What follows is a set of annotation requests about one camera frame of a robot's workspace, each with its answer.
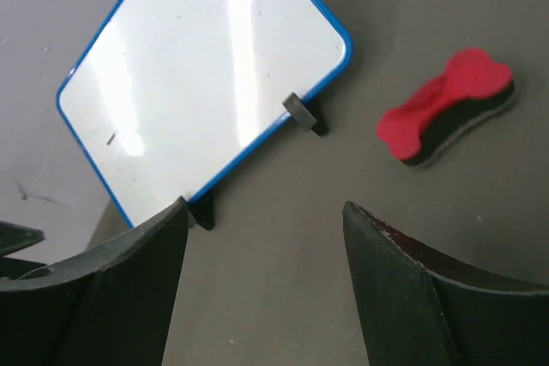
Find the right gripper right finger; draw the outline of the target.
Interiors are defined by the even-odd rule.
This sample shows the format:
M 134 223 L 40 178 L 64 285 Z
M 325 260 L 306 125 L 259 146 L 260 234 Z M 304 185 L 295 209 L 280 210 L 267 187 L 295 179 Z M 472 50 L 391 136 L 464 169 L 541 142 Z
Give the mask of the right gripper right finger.
M 342 210 L 371 365 L 546 365 L 548 288 L 446 255 L 352 201 Z

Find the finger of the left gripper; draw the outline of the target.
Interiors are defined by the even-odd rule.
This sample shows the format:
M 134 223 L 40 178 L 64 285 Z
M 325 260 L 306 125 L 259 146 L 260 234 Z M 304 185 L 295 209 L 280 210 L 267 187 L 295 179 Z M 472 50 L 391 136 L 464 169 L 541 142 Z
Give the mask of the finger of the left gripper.
M 44 232 L 8 222 L 0 223 L 0 255 L 6 256 L 44 240 Z

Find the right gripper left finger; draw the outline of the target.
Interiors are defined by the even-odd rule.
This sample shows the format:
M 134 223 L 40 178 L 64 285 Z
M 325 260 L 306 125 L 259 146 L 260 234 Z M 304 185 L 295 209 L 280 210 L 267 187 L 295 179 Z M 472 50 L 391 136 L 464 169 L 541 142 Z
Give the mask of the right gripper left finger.
M 183 199 L 51 265 L 1 257 L 3 365 L 159 365 L 184 260 Z

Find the red whiteboard eraser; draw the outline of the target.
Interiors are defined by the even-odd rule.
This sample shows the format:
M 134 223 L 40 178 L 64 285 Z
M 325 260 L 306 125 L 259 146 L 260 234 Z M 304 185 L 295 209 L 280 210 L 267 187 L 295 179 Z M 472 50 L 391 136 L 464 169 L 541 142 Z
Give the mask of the red whiteboard eraser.
M 458 51 L 443 72 L 386 111 L 377 137 L 405 165 L 423 165 L 458 135 L 503 111 L 515 96 L 511 67 L 479 48 Z

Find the blue framed whiteboard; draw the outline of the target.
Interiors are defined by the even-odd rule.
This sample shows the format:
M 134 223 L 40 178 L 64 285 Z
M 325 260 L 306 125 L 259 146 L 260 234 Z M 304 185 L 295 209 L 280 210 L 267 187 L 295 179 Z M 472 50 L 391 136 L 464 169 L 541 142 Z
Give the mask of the blue framed whiteboard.
M 352 55 L 322 0 L 118 0 L 57 108 L 137 227 L 241 163 L 291 119 L 290 93 L 316 98 Z

